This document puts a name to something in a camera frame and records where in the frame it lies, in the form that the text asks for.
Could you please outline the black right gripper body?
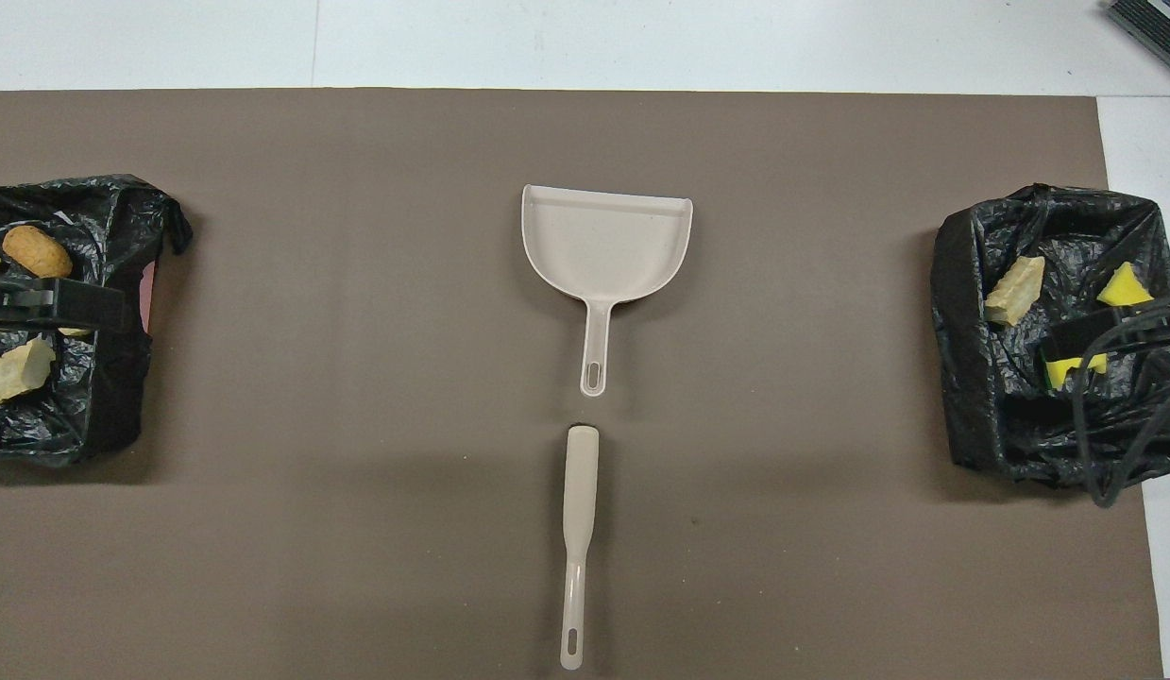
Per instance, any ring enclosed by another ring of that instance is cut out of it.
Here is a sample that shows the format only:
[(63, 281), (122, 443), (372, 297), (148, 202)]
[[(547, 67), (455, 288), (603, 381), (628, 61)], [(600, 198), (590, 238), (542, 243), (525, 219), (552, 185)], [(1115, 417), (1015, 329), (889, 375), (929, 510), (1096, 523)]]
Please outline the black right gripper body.
[(1170, 301), (1141, 305), (1103, 307), (1051, 327), (1039, 345), (1044, 362), (1081, 358), (1099, 337), (1107, 343), (1101, 353), (1145, 353), (1170, 348)]

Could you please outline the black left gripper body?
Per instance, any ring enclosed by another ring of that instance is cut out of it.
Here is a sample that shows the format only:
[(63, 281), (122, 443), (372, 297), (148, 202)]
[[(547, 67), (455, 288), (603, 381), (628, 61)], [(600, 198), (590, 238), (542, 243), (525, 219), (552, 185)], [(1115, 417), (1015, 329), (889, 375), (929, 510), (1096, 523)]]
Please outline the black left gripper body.
[(118, 289), (71, 279), (0, 279), (0, 331), (62, 328), (125, 332), (126, 297)]

